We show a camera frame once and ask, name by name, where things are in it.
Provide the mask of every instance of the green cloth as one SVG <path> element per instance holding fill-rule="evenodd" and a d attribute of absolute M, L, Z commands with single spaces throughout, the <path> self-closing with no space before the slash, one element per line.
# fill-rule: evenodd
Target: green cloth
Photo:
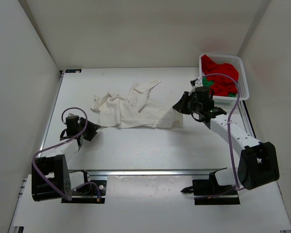
<path fill-rule="evenodd" d="M 212 86 L 214 84 L 214 81 L 208 81 L 207 77 L 203 78 L 203 86 Z"/>
<path fill-rule="evenodd" d="M 211 87 L 214 84 L 214 81 L 208 81 L 207 77 L 203 77 L 203 86 Z M 229 93 L 228 97 L 236 97 L 235 93 Z"/>

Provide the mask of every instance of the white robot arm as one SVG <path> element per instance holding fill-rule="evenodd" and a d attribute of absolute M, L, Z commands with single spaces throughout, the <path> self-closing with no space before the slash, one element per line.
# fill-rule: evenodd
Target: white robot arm
<path fill-rule="evenodd" d="M 32 197 L 35 201 L 62 196 L 71 199 L 71 193 L 75 188 L 80 188 L 89 182 L 85 171 L 69 173 L 67 162 L 79 151 L 83 140 L 93 139 L 100 126 L 90 121 L 87 121 L 86 125 L 84 118 L 75 115 L 66 118 L 66 125 L 67 128 L 62 131 L 60 140 L 68 139 L 68 142 L 61 143 L 62 145 L 50 152 L 44 152 L 40 157 L 34 158 L 36 168 L 32 164 Z"/>
<path fill-rule="evenodd" d="M 251 190 L 279 179 L 279 169 L 275 147 L 272 143 L 262 143 L 251 137 L 236 124 L 228 122 L 226 112 L 214 106 L 210 96 L 210 88 L 195 87 L 192 92 L 184 92 L 182 98 L 173 109 L 191 115 L 196 121 L 204 123 L 209 129 L 220 135 L 240 157 L 236 177 L 244 188 Z M 211 174 L 215 176 L 215 185 L 236 185 L 236 168 L 222 169 Z"/>

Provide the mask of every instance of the crumpled cloth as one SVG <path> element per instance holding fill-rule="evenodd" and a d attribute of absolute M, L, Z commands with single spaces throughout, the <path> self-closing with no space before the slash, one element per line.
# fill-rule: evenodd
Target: crumpled cloth
<path fill-rule="evenodd" d="M 100 114 L 97 124 L 118 128 L 171 128 L 173 124 L 182 124 L 183 115 L 172 106 L 166 107 L 149 99 L 150 91 L 159 83 L 157 79 L 135 83 L 127 97 L 111 93 L 102 98 L 94 96 L 91 110 Z"/>

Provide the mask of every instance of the white table surface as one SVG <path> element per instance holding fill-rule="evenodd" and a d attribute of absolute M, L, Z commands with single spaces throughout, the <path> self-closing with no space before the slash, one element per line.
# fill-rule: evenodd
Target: white table surface
<path fill-rule="evenodd" d="M 83 69 L 81 73 L 64 74 L 59 96 L 51 119 L 44 147 L 59 142 L 65 128 L 61 113 L 69 107 L 84 109 L 88 119 L 96 123 L 99 115 L 90 107 L 93 96 L 107 92 L 128 94 L 134 82 L 150 78 L 161 81 L 150 98 L 166 106 L 176 104 L 184 91 L 190 91 L 189 81 L 198 77 L 198 68 L 108 68 Z M 230 105 L 223 109 L 230 111 Z M 82 113 L 71 110 L 71 113 Z M 232 120 L 243 123 L 238 109 Z M 91 142 L 84 143 L 77 156 L 68 163 L 69 169 L 212 169 L 231 167 L 228 144 L 220 136 L 184 115 L 180 128 L 118 129 L 103 128 Z"/>
<path fill-rule="evenodd" d="M 93 95 L 128 93 L 133 82 L 161 81 L 150 98 L 172 106 L 190 89 L 197 68 L 83 69 L 65 74 L 52 116 L 45 147 L 58 142 L 61 112 L 72 106 L 90 110 Z M 234 117 L 243 127 L 238 110 Z M 171 130 L 99 130 L 69 163 L 70 169 L 206 169 L 230 167 L 228 144 L 202 123 L 185 116 L 184 126 Z M 31 176 L 20 199 L 13 226 L 23 233 L 279 233 L 291 230 L 277 183 L 240 191 L 240 205 L 195 206 L 192 195 L 180 190 L 191 176 L 108 176 L 105 204 L 34 202 Z"/>

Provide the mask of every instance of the red cloth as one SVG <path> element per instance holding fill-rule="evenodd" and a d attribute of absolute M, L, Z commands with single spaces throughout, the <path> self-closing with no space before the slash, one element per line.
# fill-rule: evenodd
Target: red cloth
<path fill-rule="evenodd" d="M 202 70 L 205 74 L 226 74 L 238 81 L 239 74 L 235 67 L 231 64 L 216 64 L 207 55 L 202 56 Z M 207 77 L 208 81 L 213 81 L 214 84 L 210 87 L 215 96 L 228 96 L 230 93 L 238 93 L 237 88 L 232 80 L 222 75 L 213 75 Z"/>

